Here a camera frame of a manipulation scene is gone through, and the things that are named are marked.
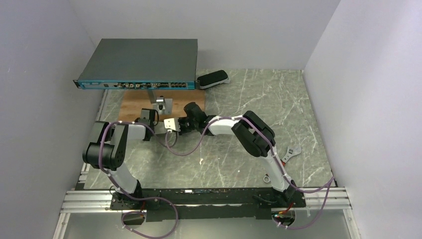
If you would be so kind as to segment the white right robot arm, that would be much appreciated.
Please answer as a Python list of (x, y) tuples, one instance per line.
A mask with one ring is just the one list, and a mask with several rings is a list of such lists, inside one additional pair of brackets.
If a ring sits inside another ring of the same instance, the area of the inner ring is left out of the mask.
[(264, 166), (276, 195), (285, 201), (295, 193), (295, 183), (277, 154), (274, 131), (253, 111), (235, 117), (206, 115), (194, 102), (184, 107), (186, 117), (175, 120), (180, 134), (196, 130), (204, 136), (233, 135), (251, 156)]

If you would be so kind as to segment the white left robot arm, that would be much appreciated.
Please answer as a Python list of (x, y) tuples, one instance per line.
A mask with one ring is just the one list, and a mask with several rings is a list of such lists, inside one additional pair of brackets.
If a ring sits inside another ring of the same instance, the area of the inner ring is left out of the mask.
[(149, 141), (156, 134), (158, 122), (158, 111), (153, 109), (142, 109), (140, 117), (133, 122), (94, 122), (88, 146), (82, 153), (83, 161), (105, 173), (117, 195), (130, 199), (142, 198), (139, 180), (124, 163), (127, 141)]

